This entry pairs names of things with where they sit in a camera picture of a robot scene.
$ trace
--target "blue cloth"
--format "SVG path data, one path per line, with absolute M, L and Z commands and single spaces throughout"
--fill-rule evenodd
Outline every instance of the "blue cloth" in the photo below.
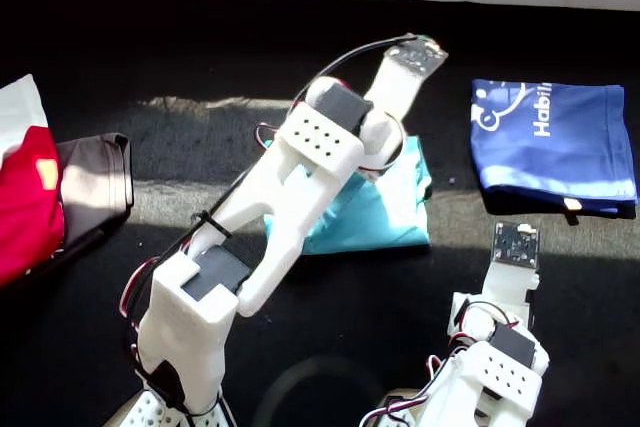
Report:
M 354 174 L 305 238 L 303 254 L 424 245 L 425 190 L 431 184 L 418 137 L 409 137 L 397 162 L 375 183 Z M 272 217 L 265 216 L 267 236 Z
M 471 150 L 480 183 L 583 211 L 637 203 L 624 90 L 473 81 Z

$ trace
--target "red cloth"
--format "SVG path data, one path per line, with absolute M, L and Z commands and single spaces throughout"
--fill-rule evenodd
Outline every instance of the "red cloth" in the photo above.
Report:
M 29 127 L 0 169 L 0 285 L 16 279 L 60 246 L 64 218 L 60 164 L 46 127 Z

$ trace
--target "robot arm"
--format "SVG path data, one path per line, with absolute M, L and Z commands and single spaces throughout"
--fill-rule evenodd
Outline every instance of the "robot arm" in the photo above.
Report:
M 334 79 L 311 83 L 264 155 L 153 272 L 134 346 L 136 368 L 164 400 L 162 408 L 180 406 L 189 425 L 217 408 L 224 344 L 236 312 L 251 316 L 262 307 L 350 176 L 359 169 L 374 175 L 384 170 L 401 147 L 402 118 L 447 56 L 428 38 L 401 40 L 386 51 L 364 98 Z M 251 270 L 224 241 L 267 213 L 274 219 L 272 232 L 264 257 Z
M 418 427 L 526 425 L 549 365 L 529 331 L 529 299 L 539 283 L 538 241 L 528 224 L 496 224 L 482 293 L 453 294 L 451 354 L 417 398 L 370 412 L 361 427 L 399 426 L 389 414 Z M 381 421 L 374 424 L 374 418 Z

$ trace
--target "light blue fabric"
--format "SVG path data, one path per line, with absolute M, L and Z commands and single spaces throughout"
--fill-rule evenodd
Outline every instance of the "light blue fabric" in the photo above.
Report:
M 398 161 L 375 183 L 359 174 L 349 179 L 307 235 L 302 253 L 428 244 L 424 195 L 430 184 L 420 139 L 409 137 Z M 265 216 L 267 237 L 272 222 Z

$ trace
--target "gray cloth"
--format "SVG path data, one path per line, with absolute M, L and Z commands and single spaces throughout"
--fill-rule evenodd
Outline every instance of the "gray cloth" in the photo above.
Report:
M 58 144 L 58 155 L 67 248 L 128 215 L 133 205 L 131 152 L 124 135 L 103 134 Z

